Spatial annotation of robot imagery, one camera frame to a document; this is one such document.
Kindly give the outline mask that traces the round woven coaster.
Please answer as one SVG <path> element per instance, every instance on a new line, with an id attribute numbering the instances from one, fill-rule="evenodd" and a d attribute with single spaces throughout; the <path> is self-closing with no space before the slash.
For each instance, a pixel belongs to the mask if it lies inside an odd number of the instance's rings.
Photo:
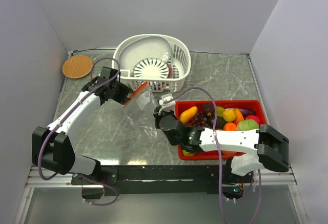
<path id="1" fill-rule="evenodd" d="M 85 77 L 91 72 L 93 61 L 84 55 L 77 55 L 67 59 L 63 66 L 63 75 L 67 78 L 78 79 Z"/>

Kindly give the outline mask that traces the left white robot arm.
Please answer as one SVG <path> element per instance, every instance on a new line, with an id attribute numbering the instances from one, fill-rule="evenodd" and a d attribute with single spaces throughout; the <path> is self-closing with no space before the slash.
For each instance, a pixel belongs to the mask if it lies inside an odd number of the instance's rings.
<path id="1" fill-rule="evenodd" d="M 102 67 L 100 75 L 85 84 L 77 99 L 55 121 L 32 133 L 32 163 L 38 170 L 48 169 L 56 174 L 82 174 L 90 184 L 102 180 L 99 160 L 74 152 L 70 136 L 105 102 L 127 103 L 131 89 L 120 82 L 119 71 Z"/>

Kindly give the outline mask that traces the clear zip top bag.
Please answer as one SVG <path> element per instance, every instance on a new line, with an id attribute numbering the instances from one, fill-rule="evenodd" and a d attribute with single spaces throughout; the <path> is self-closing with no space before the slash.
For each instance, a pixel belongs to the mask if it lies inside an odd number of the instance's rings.
<path id="1" fill-rule="evenodd" d="M 157 106 L 158 102 L 147 82 L 138 87 L 124 105 L 124 114 L 140 140 L 153 141 L 163 138 L 163 133 L 155 127 L 153 113 Z"/>

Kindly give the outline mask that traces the purple grape bunch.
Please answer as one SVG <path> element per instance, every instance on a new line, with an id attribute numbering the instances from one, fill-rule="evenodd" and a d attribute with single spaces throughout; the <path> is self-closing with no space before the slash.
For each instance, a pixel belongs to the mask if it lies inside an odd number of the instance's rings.
<path id="1" fill-rule="evenodd" d="M 208 127 L 208 117 L 201 112 L 197 112 L 191 120 L 194 127 Z"/>

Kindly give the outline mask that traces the red plastic tray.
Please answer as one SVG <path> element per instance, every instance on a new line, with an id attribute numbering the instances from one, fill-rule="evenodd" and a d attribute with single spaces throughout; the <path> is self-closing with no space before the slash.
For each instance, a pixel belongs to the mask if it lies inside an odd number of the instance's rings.
<path id="1" fill-rule="evenodd" d="M 198 112 L 202 111 L 202 106 L 205 103 L 210 103 L 210 100 L 192 100 L 192 101 L 177 101 L 175 105 L 175 115 L 177 118 L 187 109 L 197 107 Z M 264 106 L 258 100 L 216 100 L 216 105 L 222 108 L 245 108 L 251 109 L 258 117 L 260 124 L 267 124 L 265 117 Z M 193 155 L 187 155 L 180 145 L 178 145 L 178 156 L 181 160 L 219 160 L 218 151 L 196 152 Z"/>

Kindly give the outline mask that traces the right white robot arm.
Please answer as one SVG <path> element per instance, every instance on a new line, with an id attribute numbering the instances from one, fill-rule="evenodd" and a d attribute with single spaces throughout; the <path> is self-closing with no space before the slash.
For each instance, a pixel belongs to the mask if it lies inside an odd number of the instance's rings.
<path id="1" fill-rule="evenodd" d="M 241 152 L 242 155 L 234 157 L 224 170 L 230 182 L 258 169 L 289 170 L 289 139 L 269 125 L 248 131 L 214 132 L 209 128 L 186 126 L 173 111 L 164 111 L 161 107 L 155 108 L 153 116 L 155 127 L 162 130 L 169 143 L 187 152 Z"/>

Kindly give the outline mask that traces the white plastic dish basket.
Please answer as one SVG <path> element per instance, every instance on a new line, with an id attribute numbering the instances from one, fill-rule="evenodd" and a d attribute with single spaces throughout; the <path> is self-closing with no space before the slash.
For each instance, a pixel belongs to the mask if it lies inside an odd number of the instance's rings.
<path id="1" fill-rule="evenodd" d="M 191 70 L 191 56 L 180 40 L 161 34 L 140 34 L 125 39 L 114 52 L 121 81 L 136 90 L 148 83 L 153 92 L 180 91 Z"/>

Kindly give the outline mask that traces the dark purple mangosteen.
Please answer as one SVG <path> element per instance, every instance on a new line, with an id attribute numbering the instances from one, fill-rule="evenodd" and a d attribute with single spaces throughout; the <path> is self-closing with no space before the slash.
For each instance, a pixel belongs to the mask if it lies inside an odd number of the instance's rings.
<path id="1" fill-rule="evenodd" d="M 213 103 L 204 103 L 202 105 L 202 113 L 204 116 L 212 116 L 215 114 Z"/>

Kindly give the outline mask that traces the orange carrot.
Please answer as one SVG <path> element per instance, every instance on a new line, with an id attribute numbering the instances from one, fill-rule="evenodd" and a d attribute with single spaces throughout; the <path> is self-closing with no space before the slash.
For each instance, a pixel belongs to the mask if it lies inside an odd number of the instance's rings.
<path id="1" fill-rule="evenodd" d="M 236 119 L 233 121 L 235 125 L 238 125 L 241 121 L 244 121 L 244 116 L 238 108 L 234 109 Z"/>

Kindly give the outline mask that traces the purple eggplant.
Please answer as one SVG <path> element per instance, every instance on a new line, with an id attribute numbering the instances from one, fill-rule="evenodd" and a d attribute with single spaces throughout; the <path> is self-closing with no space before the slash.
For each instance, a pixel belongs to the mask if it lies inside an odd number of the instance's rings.
<path id="1" fill-rule="evenodd" d="M 244 117 L 247 117 L 249 115 L 256 115 L 256 112 L 252 109 L 239 108 L 239 111 Z"/>

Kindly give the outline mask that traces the yellow orange mango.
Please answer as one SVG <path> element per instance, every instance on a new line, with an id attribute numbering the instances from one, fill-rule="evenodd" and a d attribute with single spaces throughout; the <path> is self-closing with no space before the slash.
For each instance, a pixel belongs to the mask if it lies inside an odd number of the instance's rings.
<path id="1" fill-rule="evenodd" d="M 193 107 L 183 111 L 179 117 L 179 120 L 183 124 L 187 124 L 194 118 L 194 116 L 197 114 L 197 112 L 198 112 L 198 108 L 196 106 L 193 106 Z"/>

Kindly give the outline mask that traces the green pear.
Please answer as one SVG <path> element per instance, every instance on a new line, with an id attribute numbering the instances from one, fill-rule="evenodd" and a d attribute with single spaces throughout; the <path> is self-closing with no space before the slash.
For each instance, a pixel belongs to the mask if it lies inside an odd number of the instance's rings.
<path id="1" fill-rule="evenodd" d="M 194 156 L 195 153 L 192 153 L 192 152 L 188 152 L 188 151 L 182 150 L 182 155 L 183 155 L 183 156 Z"/>

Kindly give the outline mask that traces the black base frame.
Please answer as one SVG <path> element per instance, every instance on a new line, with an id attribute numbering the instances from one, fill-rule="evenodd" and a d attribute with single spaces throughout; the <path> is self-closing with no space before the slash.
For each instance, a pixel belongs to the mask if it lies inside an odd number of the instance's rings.
<path id="1" fill-rule="evenodd" d="M 99 182 L 123 194 L 218 194 L 218 165 L 103 166 Z"/>

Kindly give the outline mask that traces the white oval plate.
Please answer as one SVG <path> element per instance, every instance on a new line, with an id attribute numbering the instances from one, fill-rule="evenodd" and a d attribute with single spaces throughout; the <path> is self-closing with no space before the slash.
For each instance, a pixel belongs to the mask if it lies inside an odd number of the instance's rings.
<path id="1" fill-rule="evenodd" d="M 135 65 L 146 58 L 158 58 L 167 62 L 171 57 L 172 49 L 169 42 L 160 36 L 147 36 L 133 39 L 126 46 L 116 49 L 114 58 L 119 61 L 120 67 L 133 70 Z"/>

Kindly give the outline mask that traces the green cabbage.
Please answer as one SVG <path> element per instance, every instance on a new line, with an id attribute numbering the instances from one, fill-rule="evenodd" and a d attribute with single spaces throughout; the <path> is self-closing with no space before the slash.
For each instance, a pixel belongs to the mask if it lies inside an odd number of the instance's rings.
<path id="1" fill-rule="evenodd" d="M 246 119 L 238 123 L 237 131 L 249 131 L 259 129 L 259 124 L 253 119 Z"/>

